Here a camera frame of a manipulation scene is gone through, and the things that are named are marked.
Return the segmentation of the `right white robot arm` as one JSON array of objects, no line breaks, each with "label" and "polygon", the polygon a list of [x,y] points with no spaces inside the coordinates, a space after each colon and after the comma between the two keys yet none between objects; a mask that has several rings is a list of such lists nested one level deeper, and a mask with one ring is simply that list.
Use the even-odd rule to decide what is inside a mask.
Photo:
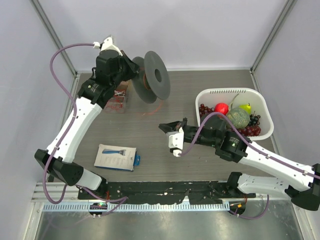
[{"label": "right white robot arm", "polygon": [[206,115],[200,126],[190,126],[188,120],[159,124],[168,137],[168,147],[175,157],[189,153],[195,144],[213,147],[215,155],[228,162],[259,169],[269,177],[254,177],[232,172],[226,193],[233,198],[240,194],[287,196],[305,210],[320,208],[320,165],[295,162],[260,146],[243,136],[222,113]]}]

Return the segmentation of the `grey cable spool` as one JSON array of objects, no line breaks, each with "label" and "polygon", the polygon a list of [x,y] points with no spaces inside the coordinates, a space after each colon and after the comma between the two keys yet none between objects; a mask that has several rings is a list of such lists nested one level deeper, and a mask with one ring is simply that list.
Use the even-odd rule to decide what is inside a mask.
[{"label": "grey cable spool", "polygon": [[171,82],[161,57],[148,51],[144,57],[137,56],[132,61],[139,66],[138,74],[131,80],[138,96],[147,104],[166,100],[171,93]]}]

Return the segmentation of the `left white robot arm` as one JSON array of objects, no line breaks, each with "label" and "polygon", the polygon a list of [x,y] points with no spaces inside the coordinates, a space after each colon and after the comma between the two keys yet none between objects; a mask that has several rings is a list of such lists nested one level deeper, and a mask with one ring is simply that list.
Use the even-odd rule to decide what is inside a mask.
[{"label": "left white robot arm", "polygon": [[123,50],[108,49],[99,53],[95,74],[82,84],[64,126],[47,149],[38,149],[34,155],[45,174],[68,186],[89,189],[89,194],[97,200],[106,195],[106,179],[74,163],[75,154],[85,133],[114,96],[116,88],[121,82],[135,77],[138,70],[139,66]]}]

